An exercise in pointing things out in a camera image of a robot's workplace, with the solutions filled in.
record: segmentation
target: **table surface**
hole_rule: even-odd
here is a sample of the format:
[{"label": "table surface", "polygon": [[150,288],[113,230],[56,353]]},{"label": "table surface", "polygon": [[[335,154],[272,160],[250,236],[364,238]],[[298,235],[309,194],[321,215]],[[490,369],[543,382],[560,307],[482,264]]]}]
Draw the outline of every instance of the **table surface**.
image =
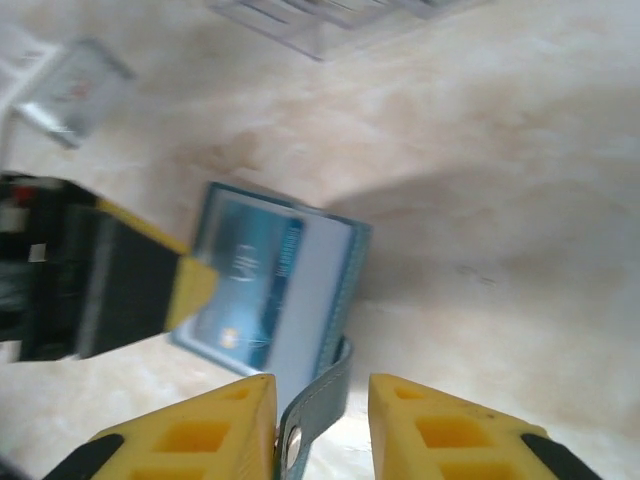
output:
[{"label": "table surface", "polygon": [[[184,240],[225,176],[374,225],[348,413],[308,478],[373,477],[371,372],[539,423],[605,478],[640,478],[636,2],[496,0],[324,64],[200,0],[0,6],[51,40],[96,35],[139,74],[83,148],[20,131],[13,166]],[[0,452],[42,476],[98,430],[235,378],[165,338],[2,365]]]}]

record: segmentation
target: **marble surface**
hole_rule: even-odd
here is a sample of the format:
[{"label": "marble surface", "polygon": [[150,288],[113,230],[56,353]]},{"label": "marble surface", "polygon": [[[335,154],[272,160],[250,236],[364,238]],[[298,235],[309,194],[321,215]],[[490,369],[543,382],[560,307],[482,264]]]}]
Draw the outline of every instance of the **marble surface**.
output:
[{"label": "marble surface", "polygon": [[[307,478],[371,479],[370,372],[539,423],[607,479],[640,478],[640,13],[496,0],[325,64],[195,0],[0,0],[52,40],[98,35],[137,90],[62,175],[188,239],[232,176],[371,222],[346,417]],[[151,339],[0,367],[0,452],[42,476],[96,431],[235,377]]]}]

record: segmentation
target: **beige marble countertop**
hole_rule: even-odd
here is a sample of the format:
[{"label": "beige marble countertop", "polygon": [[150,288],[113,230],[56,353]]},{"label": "beige marble countertop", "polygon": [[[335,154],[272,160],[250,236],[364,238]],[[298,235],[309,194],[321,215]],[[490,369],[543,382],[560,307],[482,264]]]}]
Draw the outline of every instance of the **beige marble countertop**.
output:
[{"label": "beige marble countertop", "polygon": [[[370,372],[546,427],[640,478],[640,13],[496,0],[325,64],[200,0],[0,0],[53,40],[95,34],[137,91],[79,151],[12,165],[78,180],[185,240],[204,182],[244,178],[371,222],[346,417],[310,479],[371,479]],[[43,476],[98,430],[235,378],[164,338],[0,366],[0,452]]]}]

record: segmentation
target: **leather strap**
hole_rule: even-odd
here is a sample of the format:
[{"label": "leather strap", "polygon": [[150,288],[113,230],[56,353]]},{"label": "leather strap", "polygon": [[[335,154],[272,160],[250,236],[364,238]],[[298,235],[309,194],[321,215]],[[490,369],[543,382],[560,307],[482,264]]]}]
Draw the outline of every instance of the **leather strap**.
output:
[{"label": "leather strap", "polygon": [[[301,480],[313,441],[344,414],[349,394],[353,347],[342,337],[336,360],[289,404],[280,419],[273,480]],[[295,451],[290,447],[293,435],[299,435],[300,449],[292,465],[288,461]]]}]

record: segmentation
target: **teal leather strap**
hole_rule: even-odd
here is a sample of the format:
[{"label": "teal leather strap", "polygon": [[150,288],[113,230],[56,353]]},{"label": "teal leather strap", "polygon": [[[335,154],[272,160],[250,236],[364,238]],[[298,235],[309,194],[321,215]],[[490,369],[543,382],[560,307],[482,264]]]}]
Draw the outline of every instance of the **teal leather strap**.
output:
[{"label": "teal leather strap", "polygon": [[311,444],[344,414],[352,351],[351,342],[343,337],[333,365],[305,388],[282,414],[273,480],[301,480]]}]

